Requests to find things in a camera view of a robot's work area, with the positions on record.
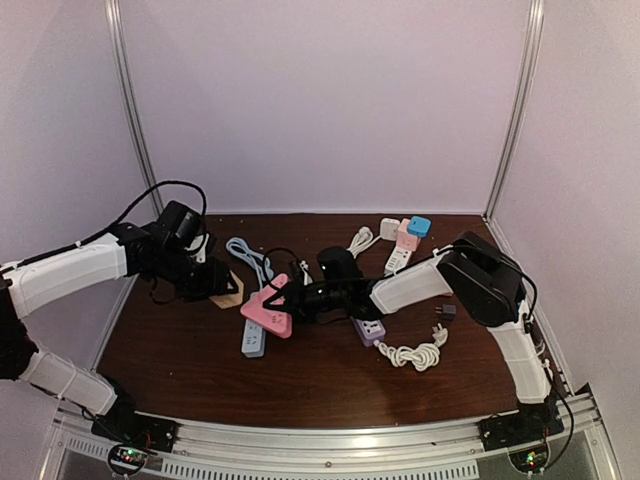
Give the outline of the beige cube socket adapter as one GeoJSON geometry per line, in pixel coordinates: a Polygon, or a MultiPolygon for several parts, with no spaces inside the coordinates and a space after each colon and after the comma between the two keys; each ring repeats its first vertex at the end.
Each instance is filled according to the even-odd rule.
{"type": "Polygon", "coordinates": [[[239,277],[231,272],[231,279],[235,282],[237,286],[237,291],[235,293],[228,293],[220,296],[212,296],[209,298],[211,302],[213,302],[220,309],[229,309],[240,306],[244,301],[244,283],[239,279],[239,277]]]}

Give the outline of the pink triangular socket adapter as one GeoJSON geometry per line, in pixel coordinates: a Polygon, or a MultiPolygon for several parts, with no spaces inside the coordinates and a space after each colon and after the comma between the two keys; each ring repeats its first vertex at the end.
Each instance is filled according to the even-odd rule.
{"type": "Polygon", "coordinates": [[[277,275],[270,285],[264,286],[258,292],[254,292],[251,298],[241,306],[241,314],[248,320],[258,324],[268,332],[287,339],[292,335],[293,319],[289,313],[267,309],[263,302],[277,293],[277,289],[289,282],[289,277],[285,273],[277,275]]]}

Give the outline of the purple power strip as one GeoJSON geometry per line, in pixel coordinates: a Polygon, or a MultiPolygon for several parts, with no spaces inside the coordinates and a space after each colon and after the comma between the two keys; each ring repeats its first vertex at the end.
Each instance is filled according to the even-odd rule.
{"type": "Polygon", "coordinates": [[[380,320],[360,320],[352,318],[352,324],[365,347],[371,347],[376,341],[383,341],[386,329],[380,320]]]}

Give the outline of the dark grey plug adapter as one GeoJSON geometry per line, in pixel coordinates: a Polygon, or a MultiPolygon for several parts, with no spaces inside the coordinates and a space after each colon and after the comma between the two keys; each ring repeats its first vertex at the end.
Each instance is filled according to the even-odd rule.
{"type": "Polygon", "coordinates": [[[442,304],[435,308],[436,316],[440,320],[453,321],[457,316],[457,307],[454,304],[442,304]]]}

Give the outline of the light blue power strip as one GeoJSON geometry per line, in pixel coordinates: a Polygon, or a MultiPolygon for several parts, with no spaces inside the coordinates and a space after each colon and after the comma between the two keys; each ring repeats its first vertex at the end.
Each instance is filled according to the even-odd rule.
{"type": "Polygon", "coordinates": [[[241,352],[246,358],[261,358],[265,354],[266,332],[255,322],[246,319],[243,330],[241,352]]]}

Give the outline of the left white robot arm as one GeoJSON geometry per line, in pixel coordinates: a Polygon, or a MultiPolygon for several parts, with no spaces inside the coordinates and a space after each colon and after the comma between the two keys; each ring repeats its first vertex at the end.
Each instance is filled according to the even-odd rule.
{"type": "Polygon", "coordinates": [[[21,380],[83,408],[123,444],[144,433],[132,397],[115,381],[91,373],[29,337],[24,318],[85,288],[125,277],[170,283],[184,302],[233,295],[240,285],[228,265],[208,255],[209,238],[191,227],[164,229],[121,223],[96,239],[1,270],[1,377],[21,380]]]}

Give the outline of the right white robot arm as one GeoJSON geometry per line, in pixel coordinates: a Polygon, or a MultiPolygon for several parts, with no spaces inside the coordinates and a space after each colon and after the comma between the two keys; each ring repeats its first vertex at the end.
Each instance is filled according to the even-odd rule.
{"type": "Polygon", "coordinates": [[[533,281],[518,264],[471,231],[395,273],[367,278],[344,247],[322,250],[323,278],[306,284],[299,273],[263,289],[262,307],[295,320],[313,320],[342,310],[360,320],[379,320],[431,298],[454,295],[470,318],[497,342],[516,387],[517,410],[481,424],[494,439],[499,429],[530,442],[563,429],[551,369],[543,363],[532,334],[533,281]]]}

